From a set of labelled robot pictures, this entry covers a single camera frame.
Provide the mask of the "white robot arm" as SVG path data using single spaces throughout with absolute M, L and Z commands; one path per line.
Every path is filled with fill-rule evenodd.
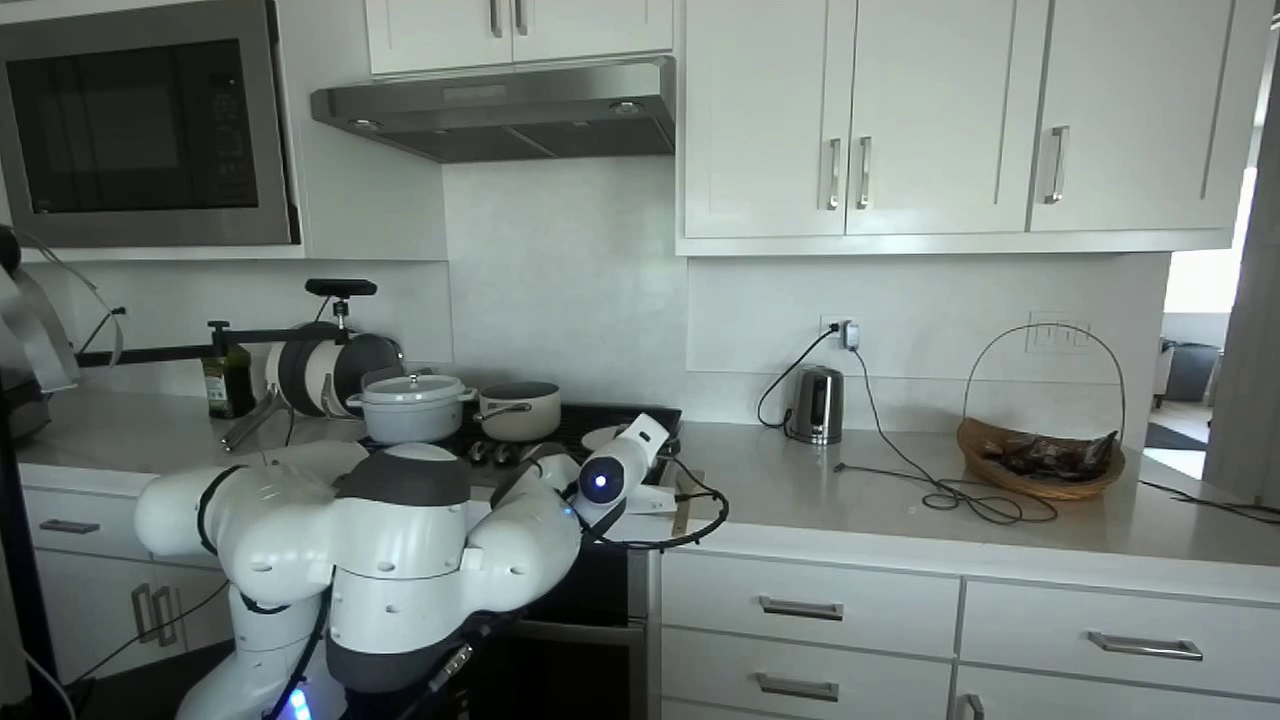
M 387 720 L 440 696 L 478 631 L 564 586 L 648 469 L 624 440 L 552 447 L 478 495 L 413 447 L 316 440 L 151 481 L 140 546 L 210 557 L 237 631 L 180 720 Z

